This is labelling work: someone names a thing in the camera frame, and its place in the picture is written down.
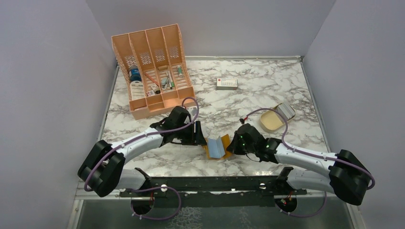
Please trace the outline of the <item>yellow leather card holder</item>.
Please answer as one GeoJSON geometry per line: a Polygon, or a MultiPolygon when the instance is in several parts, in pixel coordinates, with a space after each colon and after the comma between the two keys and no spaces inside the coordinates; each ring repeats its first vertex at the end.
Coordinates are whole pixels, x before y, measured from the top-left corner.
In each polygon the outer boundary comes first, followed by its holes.
{"type": "Polygon", "coordinates": [[[206,138],[207,145],[202,146],[206,156],[211,160],[224,160],[230,158],[233,153],[227,150],[231,140],[228,134],[218,137],[217,139],[206,138]]]}

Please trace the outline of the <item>stack of grey cards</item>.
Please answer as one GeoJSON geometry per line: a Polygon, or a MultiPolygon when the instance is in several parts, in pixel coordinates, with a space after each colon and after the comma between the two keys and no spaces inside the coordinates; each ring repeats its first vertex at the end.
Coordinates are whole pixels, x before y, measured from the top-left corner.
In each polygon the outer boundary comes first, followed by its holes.
{"type": "Polygon", "coordinates": [[[296,116],[296,111],[288,102],[283,102],[277,105],[276,111],[279,112],[280,115],[284,117],[287,121],[291,120],[296,116]]]}

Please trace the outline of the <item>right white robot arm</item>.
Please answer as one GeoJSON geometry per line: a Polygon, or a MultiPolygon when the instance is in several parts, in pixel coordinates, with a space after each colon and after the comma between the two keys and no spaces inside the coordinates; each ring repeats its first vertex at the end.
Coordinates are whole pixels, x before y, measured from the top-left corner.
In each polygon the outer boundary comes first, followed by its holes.
{"type": "Polygon", "coordinates": [[[294,189],[314,189],[359,206],[372,183],[370,172],[351,151],[307,150],[278,138],[265,138],[250,124],[235,131],[227,150],[236,155],[254,154],[264,162],[297,166],[276,180],[276,189],[281,194],[294,189]]]}

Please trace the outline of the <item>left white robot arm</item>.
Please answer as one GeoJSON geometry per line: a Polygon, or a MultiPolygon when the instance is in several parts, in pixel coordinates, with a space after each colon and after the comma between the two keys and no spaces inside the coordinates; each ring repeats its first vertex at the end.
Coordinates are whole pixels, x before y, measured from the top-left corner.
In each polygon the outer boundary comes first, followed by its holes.
{"type": "Polygon", "coordinates": [[[105,197],[115,189],[130,188],[144,196],[150,190],[147,175],[141,169],[124,169],[130,160],[166,144],[205,146],[201,123],[197,120],[199,107],[176,106],[162,120],[152,123],[143,132],[114,143],[100,140],[94,144],[78,169],[84,190],[105,197]]]}

